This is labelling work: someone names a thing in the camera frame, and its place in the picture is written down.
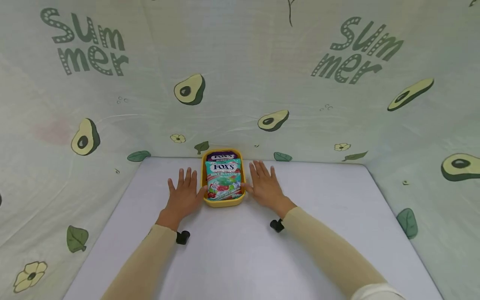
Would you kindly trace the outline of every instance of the purple candy bag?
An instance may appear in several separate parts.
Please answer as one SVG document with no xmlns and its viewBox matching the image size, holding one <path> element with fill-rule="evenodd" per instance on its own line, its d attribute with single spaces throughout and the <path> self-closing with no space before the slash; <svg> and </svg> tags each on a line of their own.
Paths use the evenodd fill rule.
<svg viewBox="0 0 480 300">
<path fill-rule="evenodd" d="M 226 161 L 238 158 L 233 151 L 212 152 L 207 156 L 207 161 Z"/>
</svg>

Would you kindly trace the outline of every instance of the yellow flower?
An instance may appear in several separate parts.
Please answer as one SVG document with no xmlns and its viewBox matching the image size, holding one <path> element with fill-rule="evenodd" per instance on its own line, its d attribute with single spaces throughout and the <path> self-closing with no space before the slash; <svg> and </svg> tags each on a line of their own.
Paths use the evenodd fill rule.
<svg viewBox="0 0 480 300">
<path fill-rule="evenodd" d="M 27 264 L 23 271 L 18 273 L 17 280 L 13 284 L 13 292 L 20 293 L 34 286 L 45 275 L 47 264 L 45 262 L 33 262 Z"/>
<path fill-rule="evenodd" d="M 335 151 L 345 151 L 350 148 L 350 144 L 347 143 L 341 143 L 341 144 L 335 144 Z"/>
<path fill-rule="evenodd" d="M 176 143 L 184 143 L 187 140 L 182 134 L 172 134 L 170 136 L 170 139 L 172 139 L 172 141 Z"/>
</svg>

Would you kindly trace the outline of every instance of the avocado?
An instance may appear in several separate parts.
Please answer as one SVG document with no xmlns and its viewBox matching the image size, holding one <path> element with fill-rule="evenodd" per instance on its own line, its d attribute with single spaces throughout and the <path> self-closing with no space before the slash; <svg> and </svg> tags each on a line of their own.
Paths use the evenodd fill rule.
<svg viewBox="0 0 480 300">
<path fill-rule="evenodd" d="M 275 131 L 288 119 L 288 110 L 280 110 L 269 115 L 264 115 L 258 120 L 258 127 L 265 131 Z"/>
<path fill-rule="evenodd" d="M 175 97 L 186 105 L 197 105 L 204 97 L 205 79 L 195 74 L 178 83 L 174 88 Z"/>
<path fill-rule="evenodd" d="M 465 153 L 453 154 L 442 163 L 442 175 L 449 181 L 480 178 L 480 158 Z"/>
<path fill-rule="evenodd" d="M 428 91 L 433 85 L 433 78 L 427 78 L 420 80 L 414 85 L 411 85 L 404 89 L 397 97 L 390 103 L 387 110 L 394 111 L 400 107 L 406 105 L 408 102 L 412 101 L 419 95 Z"/>
<path fill-rule="evenodd" d="M 100 145 L 100 136 L 95 123 L 90 119 L 80 122 L 78 131 L 72 140 L 72 150 L 79 155 L 89 155 Z"/>
</svg>

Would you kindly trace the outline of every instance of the yellow tray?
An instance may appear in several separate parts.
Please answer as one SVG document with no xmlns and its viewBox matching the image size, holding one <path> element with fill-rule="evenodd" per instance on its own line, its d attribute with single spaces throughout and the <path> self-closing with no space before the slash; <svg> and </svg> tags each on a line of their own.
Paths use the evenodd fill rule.
<svg viewBox="0 0 480 300">
<path fill-rule="evenodd" d="M 245 169 L 243 167 L 243 158 L 241 156 L 240 151 L 235 149 L 223 148 L 223 149 L 215 149 L 215 150 L 210 150 L 208 152 L 205 152 L 204 156 L 202 157 L 202 186 L 207 185 L 207 170 L 205 167 L 205 161 L 207 161 L 207 156 L 213 152 L 225 152 L 225 151 L 234 152 L 240 159 L 241 182 L 245 182 Z M 210 201 L 204 195 L 204 201 L 205 203 L 207 203 L 208 206 L 211 206 L 211 207 L 227 207 L 227 206 L 239 205 L 242 202 L 244 196 L 245 196 L 245 188 L 242 187 L 241 196 L 236 199 Z"/>
</svg>

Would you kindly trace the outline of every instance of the person's left hand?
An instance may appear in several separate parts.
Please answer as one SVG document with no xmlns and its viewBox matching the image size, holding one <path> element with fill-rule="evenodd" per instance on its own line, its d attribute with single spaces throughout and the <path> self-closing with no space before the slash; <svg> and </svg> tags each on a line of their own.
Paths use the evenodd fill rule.
<svg viewBox="0 0 480 300">
<path fill-rule="evenodd" d="M 155 224 L 177 231 L 180 221 L 200 207 L 207 186 L 200 188 L 197 193 L 197 171 L 192 173 L 192 169 L 188 168 L 185 178 L 183 169 L 179 170 L 177 188 L 175 189 L 170 178 L 168 179 L 168 188 L 170 198 Z"/>
</svg>

